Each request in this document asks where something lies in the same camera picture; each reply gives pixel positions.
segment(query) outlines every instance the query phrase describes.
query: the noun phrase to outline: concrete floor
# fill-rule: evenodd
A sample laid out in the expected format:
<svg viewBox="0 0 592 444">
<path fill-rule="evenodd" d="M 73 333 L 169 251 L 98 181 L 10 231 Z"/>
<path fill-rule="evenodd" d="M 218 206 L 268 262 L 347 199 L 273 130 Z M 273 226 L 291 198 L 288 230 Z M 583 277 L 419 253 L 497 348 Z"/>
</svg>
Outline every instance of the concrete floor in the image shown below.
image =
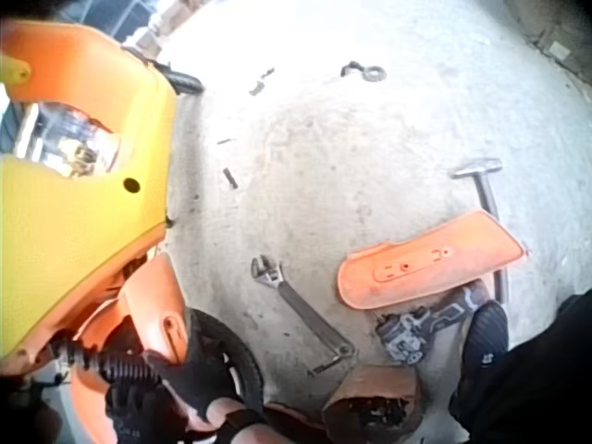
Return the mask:
<svg viewBox="0 0 592 444">
<path fill-rule="evenodd" d="M 355 362 L 306 375 L 326 349 L 252 281 L 252 257 L 281 259 L 293 286 L 359 348 L 358 362 L 386 364 L 374 316 L 335 296 L 339 264 L 352 249 L 404 241 L 477 208 L 474 183 L 448 176 L 472 158 L 503 160 L 491 177 L 500 218 L 529 251 L 510 269 L 512 343 L 592 285 L 591 107 L 524 43 L 500 1 L 213 1 L 160 58 L 206 87 L 179 99 L 169 187 L 177 224 L 166 247 L 189 304 L 252 348 L 269 400 L 318 415 Z M 340 78 L 351 60 L 388 77 Z M 409 442 L 463 437 L 446 409 L 457 336 L 442 332 L 421 365 L 427 410 Z"/>
</svg>

